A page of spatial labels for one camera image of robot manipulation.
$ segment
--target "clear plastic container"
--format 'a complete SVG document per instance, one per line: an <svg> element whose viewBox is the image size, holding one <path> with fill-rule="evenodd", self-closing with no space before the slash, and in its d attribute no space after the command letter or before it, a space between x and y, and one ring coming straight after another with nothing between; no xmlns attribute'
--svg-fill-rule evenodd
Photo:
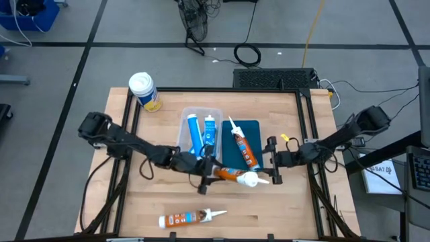
<svg viewBox="0 0 430 242"><path fill-rule="evenodd" d="M201 107L188 107L182 110L181 115L181 123L179 125L179 134L177 136L176 145L181 147L181 152L189 151L193 144L191 142L191 134L189 133L188 128L188 119L187 116L190 114L197 115L197 119L199 121L199 127L202 132L204 132L204 118L211 115L215 118L216 124L216 159L221 162L221 132L222 132L222 121L224 118L222 117L222 111L216 108L201 108Z"/></svg>

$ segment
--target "gray floor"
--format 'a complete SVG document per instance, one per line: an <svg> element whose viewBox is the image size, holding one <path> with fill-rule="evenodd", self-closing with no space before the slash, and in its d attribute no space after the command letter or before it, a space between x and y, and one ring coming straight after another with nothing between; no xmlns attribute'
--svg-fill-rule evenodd
<svg viewBox="0 0 430 242"><path fill-rule="evenodd" d="M102 0L69 0L46 34L27 33L37 42L86 42ZM311 43L406 45L402 29L388 0L326 0ZM428 0L396 0L415 44L430 45ZM251 3L223 3L211 19L204 42L232 43L246 38ZM249 42L303 44L318 1L260 1ZM0 34L23 40L18 33ZM177 6L170 0L108 0L95 42L180 43L185 37ZM15 238L28 199L58 122L82 47L9 47L0 60L1 74L28 75L30 86L0 85L0 103L13 106L15 117L0 140L0 241ZM234 59L232 48L207 48L207 54ZM299 67L303 49L261 48L260 66ZM245 58L253 54L241 51ZM430 50L420 50L430 65ZM417 80L417 62L410 50L310 49L307 67L321 79L347 80L358 89L384 90L410 87ZM71 235L75 228L93 150L77 137L77 127L90 111L103 111L111 87L127 86L135 72L147 71L159 87L231 87L232 72L242 68L213 63L186 48L91 48L67 120L56 148L46 183L26 238ZM352 112L377 105L392 93L357 93L344 83L335 85L341 106L334 111L337 124ZM383 105L393 116L414 98L417 90ZM378 148L419 129L418 102L393 121L389 131L368 144ZM398 213L356 200L363 235L387 240L399 233ZM412 241L424 241L429 231L416 231Z"/></svg>

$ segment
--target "orange caulk tube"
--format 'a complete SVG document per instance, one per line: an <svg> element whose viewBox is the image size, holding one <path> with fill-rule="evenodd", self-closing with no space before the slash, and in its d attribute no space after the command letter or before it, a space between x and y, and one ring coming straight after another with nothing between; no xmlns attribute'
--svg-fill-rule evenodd
<svg viewBox="0 0 430 242"><path fill-rule="evenodd" d="M159 217L159 226L162 229L193 225L212 221L212 217L224 214L227 211L211 212L210 208L197 210L193 212L184 212L182 214L172 214Z"/></svg>
<svg viewBox="0 0 430 242"><path fill-rule="evenodd" d="M247 162L247 165L249 167L250 171L257 171L261 169L260 165L258 164L257 159L255 158L253 151L251 150L251 147L248 144L247 139L245 138L245 135L242 132L241 127L236 127L233 120L230 118L230 123L233 129L231 130L231 134L233 134L234 139L236 140L236 144L239 146L239 149L241 150L243 159Z"/></svg>
<svg viewBox="0 0 430 242"><path fill-rule="evenodd" d="M268 184L269 182L258 178L258 175L253 171L243 171L233 168L218 168L214 170L214 174L230 181L237 182L249 187L255 187L258 183Z"/></svg>

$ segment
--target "dark blue pad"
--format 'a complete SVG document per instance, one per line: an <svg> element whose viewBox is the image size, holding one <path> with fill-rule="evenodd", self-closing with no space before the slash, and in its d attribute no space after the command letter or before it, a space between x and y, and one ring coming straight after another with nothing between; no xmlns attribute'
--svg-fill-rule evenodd
<svg viewBox="0 0 430 242"><path fill-rule="evenodd" d="M258 164L263 168L263 149L261 148L260 125L256 120L235 120L234 124L241 127L248 140ZM248 171L248 165L243 159L242 153L231 134L230 121L222 122L222 164L227 167Z"/></svg>

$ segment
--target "wooden table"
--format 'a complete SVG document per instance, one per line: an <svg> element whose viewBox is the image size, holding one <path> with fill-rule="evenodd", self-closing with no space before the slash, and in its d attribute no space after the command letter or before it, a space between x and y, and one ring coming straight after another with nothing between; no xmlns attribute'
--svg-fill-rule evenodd
<svg viewBox="0 0 430 242"><path fill-rule="evenodd" d="M121 124L126 103L126 88L112 88L107 100L105 113L116 124ZM311 90L314 115L320 138L336 131L335 121L327 90ZM295 95L291 93L200 93L200 92L160 92L163 101L161 110L155 113L141 111L137 135L150 143L176 145L182 109L189 106L219 108L224 117L235 120L258 120L261 131L261 144L266 144L269 136L278 139L277 150L285 150L280 134L302 140ZM264 155L265 167L271 167L270 155ZM106 158L104 149L95 151L91 170ZM199 195L188 182L188 176L169 170L154 168L155 178L146 180L139 175L138 168L144 155L133 153L130 177L120 236L125 237L168 237L171 231L178 237L225 237L241 239L264 239L273 233L276 239L317 239L314 210L306 166L291 169L280 168L284 183L282 185L258 185L248 188L229 181L220 181L208 187L207 195ZM337 153L342 163L342 155ZM84 209L87 226L103 206L110 182L112 164L102 167L91 180L88 187ZM144 172L148 174L147 164ZM263 179L271 180L265 174ZM191 177L198 184L199 177ZM327 173L331 200L337 197L337 206L349 227L360 234L354 203L349 189L346 171L339 166L336 173ZM108 231L112 230L116 206L112 209ZM211 208L227 210L210 223L175 229L160 229L158 217ZM329 234L325 211L321 209L325 234Z"/></svg>

